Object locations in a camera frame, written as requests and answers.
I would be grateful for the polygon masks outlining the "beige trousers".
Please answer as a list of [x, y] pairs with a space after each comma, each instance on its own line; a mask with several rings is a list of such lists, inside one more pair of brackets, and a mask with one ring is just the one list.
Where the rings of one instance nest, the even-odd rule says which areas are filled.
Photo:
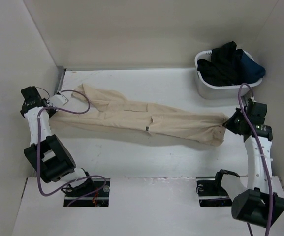
[[87, 84], [76, 87], [74, 98], [89, 98], [94, 111], [83, 115], [57, 112], [50, 123], [100, 132], [137, 130], [220, 146], [229, 117], [223, 113], [192, 113], [156, 103], [130, 101], [120, 92], [96, 89]]

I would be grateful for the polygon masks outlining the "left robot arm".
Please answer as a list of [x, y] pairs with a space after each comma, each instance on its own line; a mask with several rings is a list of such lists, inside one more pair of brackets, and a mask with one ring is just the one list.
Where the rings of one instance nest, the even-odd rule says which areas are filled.
[[59, 140], [51, 133], [49, 119], [57, 112], [64, 111], [82, 115], [89, 111], [90, 101], [83, 93], [74, 91], [84, 98], [88, 107], [83, 112], [74, 112], [59, 108], [42, 98], [37, 87], [29, 86], [21, 90], [24, 98], [20, 113], [27, 120], [31, 134], [30, 145], [24, 149], [24, 155], [36, 170], [37, 184], [42, 196], [48, 197], [58, 191], [75, 194], [78, 197], [89, 196], [97, 191], [95, 184], [87, 171], [77, 175], [65, 185], [50, 193], [45, 193], [41, 182], [57, 182], [68, 174], [75, 173], [76, 164], [71, 154]]

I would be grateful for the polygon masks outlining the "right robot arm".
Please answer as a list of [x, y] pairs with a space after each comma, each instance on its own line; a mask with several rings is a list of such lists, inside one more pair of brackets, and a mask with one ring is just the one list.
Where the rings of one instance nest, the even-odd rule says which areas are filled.
[[232, 201], [234, 219], [260, 227], [272, 226], [284, 211], [284, 198], [273, 190], [270, 150], [272, 128], [265, 125], [267, 105], [249, 99], [243, 109], [237, 108], [223, 126], [234, 134], [242, 135], [248, 159], [248, 183], [240, 176], [221, 169], [212, 183], [217, 194], [225, 194]]

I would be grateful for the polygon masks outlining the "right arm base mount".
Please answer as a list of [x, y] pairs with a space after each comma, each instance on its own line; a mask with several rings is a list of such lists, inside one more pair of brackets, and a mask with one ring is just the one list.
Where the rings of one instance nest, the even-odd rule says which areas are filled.
[[227, 192], [215, 184], [214, 178], [197, 178], [196, 193], [201, 207], [230, 207], [232, 200]]

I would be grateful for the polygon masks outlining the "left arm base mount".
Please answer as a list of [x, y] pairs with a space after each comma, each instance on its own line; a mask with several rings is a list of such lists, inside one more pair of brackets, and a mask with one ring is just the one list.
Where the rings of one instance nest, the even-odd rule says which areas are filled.
[[71, 184], [62, 192], [64, 196], [64, 207], [108, 207], [110, 194], [110, 179], [104, 180], [88, 179], [77, 187]]

